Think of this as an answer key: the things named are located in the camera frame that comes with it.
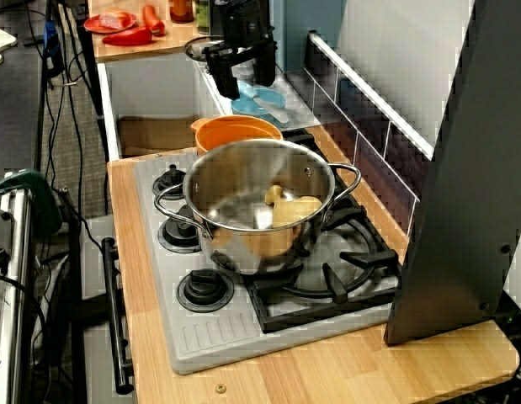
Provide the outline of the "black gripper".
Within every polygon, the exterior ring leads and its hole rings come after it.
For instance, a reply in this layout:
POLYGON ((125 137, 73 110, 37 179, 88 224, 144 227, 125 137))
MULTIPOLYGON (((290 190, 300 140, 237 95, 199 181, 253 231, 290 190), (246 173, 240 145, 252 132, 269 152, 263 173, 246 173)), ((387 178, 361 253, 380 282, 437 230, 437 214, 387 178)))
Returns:
POLYGON ((254 82, 271 86, 276 77, 273 27, 257 13, 222 14, 219 22, 223 40, 203 49, 219 94, 231 100, 240 98, 232 64, 227 59, 254 59, 254 82))

